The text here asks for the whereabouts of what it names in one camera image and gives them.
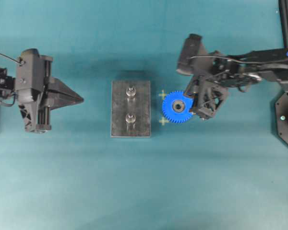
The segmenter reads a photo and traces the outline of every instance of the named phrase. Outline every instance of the black cable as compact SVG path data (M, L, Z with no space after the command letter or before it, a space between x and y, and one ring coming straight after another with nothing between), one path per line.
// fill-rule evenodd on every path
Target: black cable
M5 57L5 58L7 58L8 60L13 61L13 62L16 62L17 64L21 65L21 63L20 63L19 61L15 60L14 58L11 58L11 57L9 57L9 56L7 56L7 55L5 55L5 54L1 54L1 53L0 53L0 56L1 56L1 57Z
M16 94L14 94L13 103L12 104L7 104L7 103L5 103L3 101L0 101L0 105L5 106L5 107L12 107L15 104L15 100L16 100Z
M237 62L240 64L270 64L270 63L278 63L278 62L284 62L284 61L288 61L288 58L285 59L280 59L280 60L275 60L275 61L240 61L234 58L229 58L229 57L223 57L223 56L216 56L216 55L197 55L197 56L192 56L189 59L194 59L194 58L219 58L219 59L226 59L226 60L230 60L233 62Z

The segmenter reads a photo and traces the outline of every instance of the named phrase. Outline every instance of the cable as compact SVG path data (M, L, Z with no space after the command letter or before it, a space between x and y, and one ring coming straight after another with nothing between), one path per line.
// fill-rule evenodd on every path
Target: cable
M270 63L278 63L278 62L284 62L284 61L288 61L288 58L285 59L280 59L280 60L276 60L276 61L240 61L234 58L229 58L229 57L223 57L223 56L216 56L216 55L197 55L197 56L192 56L189 59L194 59L194 58L219 58L219 59L226 59L229 61L233 61L233 62L237 62L240 64L270 64Z
M7 56L7 55L5 55L5 54L1 54L1 53L0 53L0 56L1 56L1 57L5 57L5 58L7 58L8 60L13 61L13 62L21 65L21 62L15 60L14 58L11 58L11 57L9 57L9 56Z
M207 104L207 103L209 103L209 102L211 102L211 101L213 101L213 100L215 100L215 99L218 99L218 98L220 98L220 97L221 97L221 96L211 98L209 101L206 101L206 102L202 103L202 105L203 105L203 104Z
M5 107L12 107L15 104L15 100L16 100L16 94L14 94L14 98L13 98L13 103L12 104L7 104L3 101L0 101L0 105L5 106Z

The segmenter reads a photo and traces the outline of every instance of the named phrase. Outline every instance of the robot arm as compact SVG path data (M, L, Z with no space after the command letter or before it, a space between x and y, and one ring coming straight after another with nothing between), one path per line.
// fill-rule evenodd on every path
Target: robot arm
M0 68L0 105L12 106L16 100L27 132L51 130L51 110L84 101L52 77L52 57L40 55L37 49L28 49L16 62L16 78L8 76L7 69ZM3 102L11 97L14 98L12 104Z
M201 119L216 115L229 88L246 92L265 79L278 82L288 92L288 49L225 56L218 51L208 53L201 39L196 34L186 39L177 66L178 73L192 75L184 95L194 99L190 112Z

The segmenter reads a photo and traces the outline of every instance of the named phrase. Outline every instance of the screw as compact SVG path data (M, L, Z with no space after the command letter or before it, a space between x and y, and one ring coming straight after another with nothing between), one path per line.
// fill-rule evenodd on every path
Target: screw
M19 82L22 83L22 84L26 84L26 81L25 81L25 79L23 79L23 78L20 78L20 79L19 79Z
M5 84L5 79L0 78L0 85Z

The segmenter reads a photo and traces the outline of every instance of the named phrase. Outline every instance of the yellow cross marker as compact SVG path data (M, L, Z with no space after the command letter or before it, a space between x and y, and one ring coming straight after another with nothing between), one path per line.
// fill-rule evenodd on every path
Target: yellow cross marker
M162 90L161 93L159 93L159 97L162 97L162 100L164 100L166 95L167 94L164 92L164 90Z
M159 120L159 122L162 124L162 126L164 126L165 123L169 123L169 121L165 119L164 117L162 117L161 120Z

